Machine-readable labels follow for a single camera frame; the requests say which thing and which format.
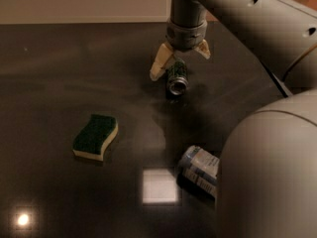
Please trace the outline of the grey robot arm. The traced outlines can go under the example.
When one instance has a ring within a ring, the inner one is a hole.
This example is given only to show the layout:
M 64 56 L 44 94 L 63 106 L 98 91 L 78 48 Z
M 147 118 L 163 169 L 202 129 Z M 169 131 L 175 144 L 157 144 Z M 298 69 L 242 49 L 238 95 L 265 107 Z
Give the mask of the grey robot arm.
M 210 55 L 207 13 L 289 92 L 260 99 L 228 136 L 217 175 L 217 236 L 317 238 L 317 15 L 292 0 L 171 0 L 152 80 L 175 52 Z

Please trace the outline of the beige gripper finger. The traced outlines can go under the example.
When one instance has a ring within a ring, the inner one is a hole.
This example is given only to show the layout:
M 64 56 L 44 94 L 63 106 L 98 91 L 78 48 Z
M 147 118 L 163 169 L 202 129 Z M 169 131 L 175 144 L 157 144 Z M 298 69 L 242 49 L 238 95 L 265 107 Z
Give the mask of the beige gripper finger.
M 150 79 L 157 81 L 165 73 L 165 66 L 174 54 L 174 49 L 169 42 L 160 45 L 155 60 L 150 70 Z
M 199 45 L 197 45 L 194 48 L 194 50 L 196 52 L 198 52 L 199 54 L 201 54 L 207 60 L 209 60 L 210 57 L 211 57 L 211 53 L 210 53 L 210 50 L 209 50 L 209 45 L 208 45 L 206 40 L 203 40 Z

